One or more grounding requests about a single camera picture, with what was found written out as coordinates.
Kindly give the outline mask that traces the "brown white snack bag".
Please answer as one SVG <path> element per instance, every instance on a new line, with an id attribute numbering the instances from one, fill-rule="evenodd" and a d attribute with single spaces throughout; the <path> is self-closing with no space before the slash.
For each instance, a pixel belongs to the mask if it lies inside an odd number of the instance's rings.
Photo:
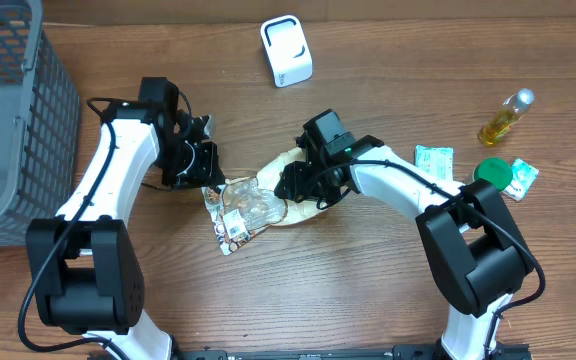
<path id="1" fill-rule="evenodd" d="M 305 156 L 299 148 L 279 154 L 256 175 L 227 179 L 201 189 L 222 253 L 228 256 L 269 227 L 304 222 L 321 213 L 314 202 L 296 203 L 274 194 L 284 167 Z"/>

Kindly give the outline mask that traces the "green tissue pack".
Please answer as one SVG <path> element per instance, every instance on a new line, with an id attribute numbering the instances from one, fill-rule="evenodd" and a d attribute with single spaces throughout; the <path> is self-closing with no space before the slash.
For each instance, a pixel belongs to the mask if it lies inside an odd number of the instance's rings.
<path id="1" fill-rule="evenodd" d="M 539 170 L 533 165 L 517 158 L 511 165 L 512 180 L 503 193 L 515 201 L 521 201 L 539 176 Z"/>

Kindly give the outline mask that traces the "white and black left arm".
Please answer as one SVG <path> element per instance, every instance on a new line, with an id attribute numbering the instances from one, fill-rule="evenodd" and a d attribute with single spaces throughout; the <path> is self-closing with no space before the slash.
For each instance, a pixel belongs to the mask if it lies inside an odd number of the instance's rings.
<path id="1" fill-rule="evenodd" d="M 173 335 L 144 309 L 128 220 L 151 167 L 168 192 L 224 184 L 214 120 L 181 109 L 188 99 L 165 77 L 143 78 L 134 101 L 103 101 L 99 145 L 78 187 L 54 217 L 26 230 L 32 282 L 18 336 L 38 353 L 98 344 L 114 359 L 178 359 Z"/>

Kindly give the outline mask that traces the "green white Knorr jar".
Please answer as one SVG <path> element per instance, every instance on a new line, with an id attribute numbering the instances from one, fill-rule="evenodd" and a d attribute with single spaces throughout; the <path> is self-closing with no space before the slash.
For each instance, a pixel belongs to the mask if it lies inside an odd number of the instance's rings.
<path id="1" fill-rule="evenodd" d="M 499 192 L 505 190 L 513 179 L 511 166 L 503 159 L 491 157 L 479 163 L 465 178 L 465 184 L 484 179 L 491 183 Z"/>

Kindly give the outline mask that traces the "teal wet wipes packet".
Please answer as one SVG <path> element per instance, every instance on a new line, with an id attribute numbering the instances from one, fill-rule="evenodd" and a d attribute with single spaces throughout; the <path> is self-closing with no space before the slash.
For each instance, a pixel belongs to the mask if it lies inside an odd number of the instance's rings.
<path id="1" fill-rule="evenodd" d="M 415 166 L 443 180 L 453 180 L 454 150 L 449 147 L 415 147 Z"/>

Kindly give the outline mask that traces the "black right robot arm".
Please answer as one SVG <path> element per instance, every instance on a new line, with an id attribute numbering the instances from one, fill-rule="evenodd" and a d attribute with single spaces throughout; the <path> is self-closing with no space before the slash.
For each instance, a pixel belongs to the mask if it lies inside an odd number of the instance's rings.
<path id="1" fill-rule="evenodd" d="M 529 359 L 525 344 L 496 334 L 503 314 L 540 297 L 516 300 L 531 273 L 543 272 L 499 191 L 480 179 L 441 180 L 396 155 L 384 142 L 348 131 L 331 109 L 303 126 L 304 158 L 284 166 L 274 193 L 323 210 L 349 192 L 375 198 L 413 221 L 433 280 L 449 304 L 448 322 L 431 344 L 398 344 L 390 359 Z"/>

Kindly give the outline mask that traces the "yellow Vim bottle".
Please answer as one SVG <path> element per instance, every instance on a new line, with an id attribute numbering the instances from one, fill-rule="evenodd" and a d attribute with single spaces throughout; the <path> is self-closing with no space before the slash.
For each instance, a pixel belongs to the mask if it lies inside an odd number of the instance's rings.
<path id="1" fill-rule="evenodd" d="M 493 118 L 481 127 L 477 134 L 479 141 L 486 146 L 500 143 L 512 126 L 530 110 L 534 101 L 535 95 L 528 88 L 510 96 Z"/>

